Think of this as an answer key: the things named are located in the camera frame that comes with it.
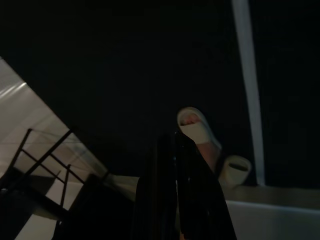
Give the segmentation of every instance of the white slide sandal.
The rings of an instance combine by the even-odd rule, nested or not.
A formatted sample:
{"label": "white slide sandal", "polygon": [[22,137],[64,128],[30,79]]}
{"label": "white slide sandal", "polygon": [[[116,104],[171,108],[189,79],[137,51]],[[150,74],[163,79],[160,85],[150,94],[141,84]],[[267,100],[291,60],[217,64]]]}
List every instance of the white slide sandal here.
{"label": "white slide sandal", "polygon": [[[190,114],[197,115],[201,121],[183,125],[184,119]],[[177,123],[182,133],[192,139],[195,144],[213,142],[213,144],[221,150],[222,146],[211,131],[206,117],[198,109],[194,107],[185,107],[181,109],[177,114]]]}
{"label": "white slide sandal", "polygon": [[251,172],[252,166],[248,159],[242,156],[229,156],[224,161],[224,165],[219,176],[221,186],[234,188],[241,185],[247,179]]}

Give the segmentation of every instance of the foot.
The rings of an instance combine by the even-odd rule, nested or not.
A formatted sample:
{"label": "foot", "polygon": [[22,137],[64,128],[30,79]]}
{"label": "foot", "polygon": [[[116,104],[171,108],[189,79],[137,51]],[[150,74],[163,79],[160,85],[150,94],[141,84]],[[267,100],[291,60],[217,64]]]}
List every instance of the foot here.
{"label": "foot", "polygon": [[[182,125],[189,125],[201,122],[201,119],[194,113],[183,119]],[[196,145],[205,162],[209,165],[212,172],[216,170],[216,163],[220,156],[220,149],[213,142],[206,142]]]}

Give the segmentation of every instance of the dark background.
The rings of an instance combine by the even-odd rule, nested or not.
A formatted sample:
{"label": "dark background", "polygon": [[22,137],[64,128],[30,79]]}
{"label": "dark background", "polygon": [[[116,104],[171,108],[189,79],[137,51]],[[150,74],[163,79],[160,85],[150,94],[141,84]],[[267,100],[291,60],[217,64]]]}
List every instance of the dark background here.
{"label": "dark background", "polygon": [[[249,3],[266,183],[319,188],[318,8]],[[10,1],[1,10],[0,55],[113,174],[140,176],[156,138],[176,130],[187,106],[207,116],[224,156],[254,164],[231,1]],[[254,172],[246,184],[256,184]]]}

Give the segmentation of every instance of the black pants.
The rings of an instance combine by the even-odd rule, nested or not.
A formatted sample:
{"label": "black pants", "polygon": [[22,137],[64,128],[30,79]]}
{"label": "black pants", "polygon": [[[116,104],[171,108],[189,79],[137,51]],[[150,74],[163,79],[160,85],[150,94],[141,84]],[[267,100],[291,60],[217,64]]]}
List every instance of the black pants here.
{"label": "black pants", "polygon": [[177,191],[185,239],[236,239],[217,177],[195,143],[177,132],[174,141],[169,136],[158,139],[145,174],[139,179],[132,240],[179,238],[175,231]]}

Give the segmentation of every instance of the white vertical beam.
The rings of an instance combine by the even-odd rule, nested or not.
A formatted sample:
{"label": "white vertical beam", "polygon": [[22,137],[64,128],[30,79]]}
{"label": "white vertical beam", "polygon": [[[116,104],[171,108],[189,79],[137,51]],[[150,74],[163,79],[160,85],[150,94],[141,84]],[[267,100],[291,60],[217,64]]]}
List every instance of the white vertical beam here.
{"label": "white vertical beam", "polygon": [[259,185],[263,186],[265,185],[264,145],[255,50],[248,0],[232,0],[232,8],[251,125],[256,180]]}

